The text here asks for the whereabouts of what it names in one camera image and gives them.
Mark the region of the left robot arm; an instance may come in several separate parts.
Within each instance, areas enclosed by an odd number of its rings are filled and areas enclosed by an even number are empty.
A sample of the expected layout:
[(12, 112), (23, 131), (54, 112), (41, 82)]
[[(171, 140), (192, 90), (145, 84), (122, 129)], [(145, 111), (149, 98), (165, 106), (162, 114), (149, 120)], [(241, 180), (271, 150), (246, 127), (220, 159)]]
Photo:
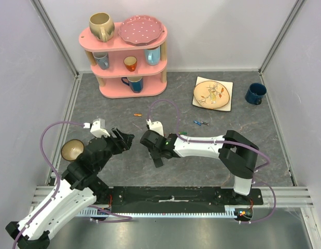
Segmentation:
[(6, 226), (14, 239), (12, 247), (47, 248), (50, 240), (80, 211), (106, 202), (108, 186), (97, 175), (112, 156), (129, 150), (133, 139), (133, 134), (117, 128), (91, 139), (38, 207), (19, 222)]

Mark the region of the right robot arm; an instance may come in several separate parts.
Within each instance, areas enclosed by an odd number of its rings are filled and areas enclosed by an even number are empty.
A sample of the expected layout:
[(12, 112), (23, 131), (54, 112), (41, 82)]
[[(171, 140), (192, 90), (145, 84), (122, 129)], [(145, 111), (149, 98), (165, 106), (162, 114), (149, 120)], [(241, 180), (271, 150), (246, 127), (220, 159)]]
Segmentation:
[(234, 175), (233, 201), (244, 204), (250, 199), (259, 148), (238, 132), (228, 130), (225, 135), (217, 137), (180, 137), (172, 133), (164, 137), (147, 130), (140, 143), (148, 149), (157, 168), (163, 166), (162, 158), (206, 157), (220, 160)]

